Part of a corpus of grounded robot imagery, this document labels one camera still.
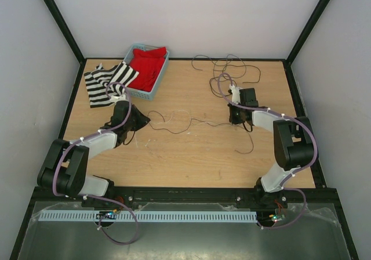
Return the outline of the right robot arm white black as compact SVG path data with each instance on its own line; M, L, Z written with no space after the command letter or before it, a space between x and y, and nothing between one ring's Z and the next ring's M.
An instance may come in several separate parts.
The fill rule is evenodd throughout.
M273 134L275 161L270 170L258 178L253 193L254 202L266 207L273 202L274 193L283 190L290 178L317 160L318 148L312 126L305 116L291 117L259 106L253 88L231 85L228 93L231 94L228 103L231 124L244 127L249 124Z

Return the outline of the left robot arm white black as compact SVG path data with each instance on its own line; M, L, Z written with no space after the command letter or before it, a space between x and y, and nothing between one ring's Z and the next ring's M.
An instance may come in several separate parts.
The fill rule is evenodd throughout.
M109 122L97 132L67 141L52 142L37 177L37 185L49 189L55 196L95 196L102 206L113 204L116 192L110 181L87 174L88 161L100 153L124 144L128 132L135 133L150 123L131 102L116 102Z

